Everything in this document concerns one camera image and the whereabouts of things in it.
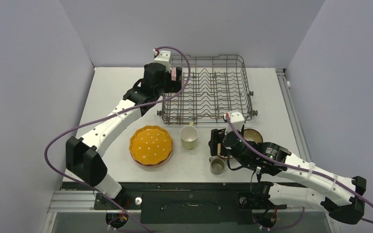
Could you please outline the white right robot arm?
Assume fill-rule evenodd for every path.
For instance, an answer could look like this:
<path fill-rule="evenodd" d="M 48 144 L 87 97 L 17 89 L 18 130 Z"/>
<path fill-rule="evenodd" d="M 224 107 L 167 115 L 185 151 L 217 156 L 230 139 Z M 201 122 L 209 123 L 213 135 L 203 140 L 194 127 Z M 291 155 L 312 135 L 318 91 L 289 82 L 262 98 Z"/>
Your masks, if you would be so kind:
<path fill-rule="evenodd" d="M 339 222 L 355 225 L 364 216 L 366 179 L 352 178 L 326 171 L 307 162 L 288 149 L 272 143 L 247 141 L 233 131 L 212 129 L 208 142 L 211 155 L 221 154 L 230 163 L 239 163 L 233 170 L 248 169 L 257 176 L 251 187 L 256 204 L 298 205 L 325 210 Z"/>

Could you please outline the pink mug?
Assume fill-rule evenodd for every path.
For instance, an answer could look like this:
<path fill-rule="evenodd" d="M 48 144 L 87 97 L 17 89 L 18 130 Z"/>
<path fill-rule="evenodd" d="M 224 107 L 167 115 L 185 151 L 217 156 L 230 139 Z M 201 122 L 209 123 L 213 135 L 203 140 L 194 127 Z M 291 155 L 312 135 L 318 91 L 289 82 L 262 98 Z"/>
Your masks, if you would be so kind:
<path fill-rule="evenodd" d="M 177 69 L 176 68 L 173 68 L 171 70 L 171 80 L 172 81 L 176 81 L 177 80 Z"/>

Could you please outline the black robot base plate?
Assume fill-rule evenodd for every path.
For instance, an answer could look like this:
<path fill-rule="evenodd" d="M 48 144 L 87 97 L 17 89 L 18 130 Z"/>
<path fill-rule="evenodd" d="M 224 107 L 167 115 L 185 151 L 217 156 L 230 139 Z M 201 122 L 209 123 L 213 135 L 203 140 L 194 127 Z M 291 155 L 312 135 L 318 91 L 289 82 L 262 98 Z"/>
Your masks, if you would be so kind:
<path fill-rule="evenodd" d="M 143 224 L 252 224 L 252 211 L 284 210 L 267 198 L 268 183 L 123 183 L 118 204 Z"/>

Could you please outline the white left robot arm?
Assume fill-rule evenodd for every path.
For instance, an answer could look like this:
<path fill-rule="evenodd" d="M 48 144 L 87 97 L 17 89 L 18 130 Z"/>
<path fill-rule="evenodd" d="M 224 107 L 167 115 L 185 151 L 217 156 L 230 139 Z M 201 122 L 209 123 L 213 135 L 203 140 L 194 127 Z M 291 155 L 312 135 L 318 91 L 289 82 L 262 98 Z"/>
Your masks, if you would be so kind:
<path fill-rule="evenodd" d="M 183 87 L 182 68 L 168 70 L 165 65 L 149 63 L 143 78 L 137 80 L 119 101 L 109 118 L 80 138 L 66 142 L 66 169 L 91 187 L 104 193 L 114 209 L 125 204 L 123 187 L 108 174 L 102 157 L 115 139 L 133 122 L 155 106 L 164 93 L 177 93 Z"/>

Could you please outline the pale yellow mug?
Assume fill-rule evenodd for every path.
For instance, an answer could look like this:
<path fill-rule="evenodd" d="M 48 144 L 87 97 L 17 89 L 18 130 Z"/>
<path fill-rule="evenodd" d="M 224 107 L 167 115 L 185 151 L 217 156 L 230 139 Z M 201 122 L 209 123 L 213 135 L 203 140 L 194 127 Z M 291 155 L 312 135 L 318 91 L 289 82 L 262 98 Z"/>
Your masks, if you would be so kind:
<path fill-rule="evenodd" d="M 179 136 L 181 139 L 182 147 L 186 150 L 192 150 L 198 145 L 199 131 L 194 126 L 193 122 L 183 126 L 180 129 Z"/>

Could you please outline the grey wire dish rack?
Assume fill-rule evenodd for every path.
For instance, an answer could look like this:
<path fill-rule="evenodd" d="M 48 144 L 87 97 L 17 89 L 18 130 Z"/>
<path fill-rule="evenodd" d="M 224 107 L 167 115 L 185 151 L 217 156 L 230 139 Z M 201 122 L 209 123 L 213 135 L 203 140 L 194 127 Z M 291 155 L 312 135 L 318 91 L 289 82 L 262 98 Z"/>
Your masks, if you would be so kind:
<path fill-rule="evenodd" d="M 164 102 L 157 111 L 165 124 L 221 123 L 229 111 L 241 112 L 245 120 L 258 115 L 242 56 L 188 55 L 187 58 L 191 68 L 181 55 L 172 56 L 173 66 L 183 69 L 182 77 L 188 84 L 180 95 Z"/>

